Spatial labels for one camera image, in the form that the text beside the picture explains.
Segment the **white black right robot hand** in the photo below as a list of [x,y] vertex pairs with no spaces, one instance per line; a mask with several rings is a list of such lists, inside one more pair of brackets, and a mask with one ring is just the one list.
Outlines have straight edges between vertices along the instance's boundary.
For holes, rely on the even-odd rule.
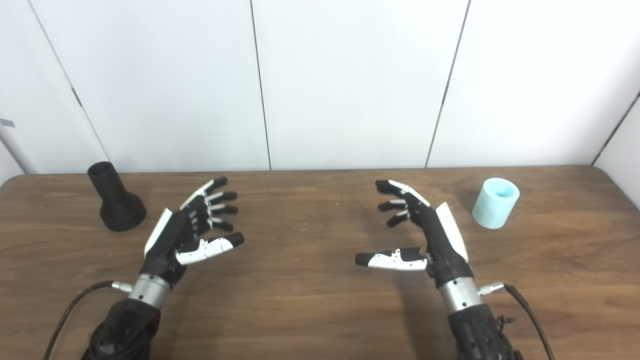
[[411,221],[425,235],[426,247],[357,253],[355,264],[390,271],[425,271],[434,280],[448,314],[484,306],[466,244],[448,205],[444,202],[433,207],[418,191],[395,180],[377,180],[375,186],[380,194],[396,196],[378,205],[381,212],[398,210],[386,225],[393,228]]

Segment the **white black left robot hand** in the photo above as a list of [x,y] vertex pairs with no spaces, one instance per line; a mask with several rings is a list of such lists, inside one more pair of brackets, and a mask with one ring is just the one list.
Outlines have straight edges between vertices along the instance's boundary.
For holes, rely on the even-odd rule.
[[206,261],[242,245],[244,235],[220,218],[237,214],[235,191],[217,191],[227,177],[198,187],[176,209],[165,208],[144,246],[144,262],[128,298],[160,310],[188,265]]

